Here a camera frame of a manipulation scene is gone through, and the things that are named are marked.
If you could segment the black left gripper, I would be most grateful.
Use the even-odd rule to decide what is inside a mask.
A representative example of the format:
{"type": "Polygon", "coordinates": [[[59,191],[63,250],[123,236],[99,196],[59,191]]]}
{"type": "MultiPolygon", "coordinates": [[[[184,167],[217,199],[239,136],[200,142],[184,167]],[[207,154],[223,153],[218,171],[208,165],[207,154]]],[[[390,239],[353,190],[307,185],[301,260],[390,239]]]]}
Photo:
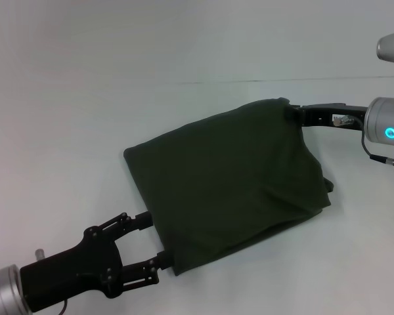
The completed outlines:
{"type": "Polygon", "coordinates": [[[169,251],[122,268],[115,244],[128,233],[151,226],[148,211],[134,218],[122,213],[99,227],[86,229],[75,247],[22,267],[22,293],[31,311],[38,312],[90,290],[113,299],[122,292],[158,284],[158,271],[171,267],[169,251]]]}

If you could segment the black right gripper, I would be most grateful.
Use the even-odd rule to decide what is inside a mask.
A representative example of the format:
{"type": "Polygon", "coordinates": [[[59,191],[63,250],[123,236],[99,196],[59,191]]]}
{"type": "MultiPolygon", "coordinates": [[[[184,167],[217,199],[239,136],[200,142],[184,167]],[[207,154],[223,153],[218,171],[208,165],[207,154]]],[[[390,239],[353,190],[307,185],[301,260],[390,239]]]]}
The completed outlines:
{"type": "Polygon", "coordinates": [[[362,131],[366,111],[367,107],[334,103],[287,105],[284,108],[284,118],[300,127],[337,127],[362,131]]]}

